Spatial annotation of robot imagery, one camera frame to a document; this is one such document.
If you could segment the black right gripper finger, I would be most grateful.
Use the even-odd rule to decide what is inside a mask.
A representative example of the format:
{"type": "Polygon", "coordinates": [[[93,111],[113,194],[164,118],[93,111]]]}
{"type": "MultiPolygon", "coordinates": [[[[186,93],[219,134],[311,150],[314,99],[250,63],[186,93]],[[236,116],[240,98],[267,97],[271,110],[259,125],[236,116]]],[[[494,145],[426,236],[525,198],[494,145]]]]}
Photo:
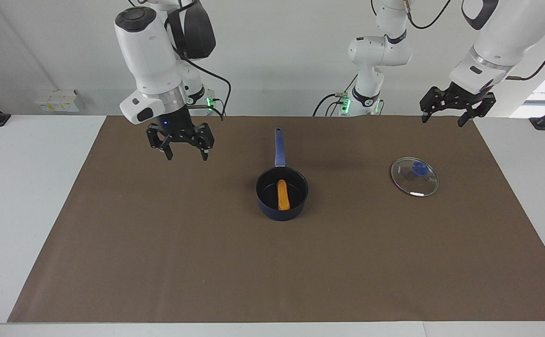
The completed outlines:
{"type": "Polygon", "coordinates": [[[159,151],[165,154],[168,161],[172,160],[173,153],[170,149],[171,138],[165,136],[164,139],[161,139],[161,132],[157,124],[149,124],[147,126],[147,139],[153,149],[159,149],[159,151]]]}
{"type": "Polygon", "coordinates": [[[210,126],[207,123],[195,127],[195,134],[192,136],[195,141],[195,147],[200,149],[202,159],[208,160],[209,152],[214,147],[214,136],[210,126]]]}

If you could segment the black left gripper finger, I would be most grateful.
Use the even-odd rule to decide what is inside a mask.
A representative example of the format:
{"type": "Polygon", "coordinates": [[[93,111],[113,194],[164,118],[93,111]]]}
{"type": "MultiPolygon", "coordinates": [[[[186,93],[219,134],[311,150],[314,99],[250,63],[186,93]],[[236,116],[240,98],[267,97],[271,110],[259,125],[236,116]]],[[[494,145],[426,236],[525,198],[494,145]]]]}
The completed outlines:
{"type": "Polygon", "coordinates": [[[487,92],[478,94],[464,102],[464,113],[458,119],[458,126],[463,127],[471,119],[485,117],[496,103],[495,94],[487,92]]]}
{"type": "Polygon", "coordinates": [[[420,100],[420,110],[422,111],[421,121],[427,123],[431,116],[443,110],[443,90],[433,86],[424,94],[420,100]]]}

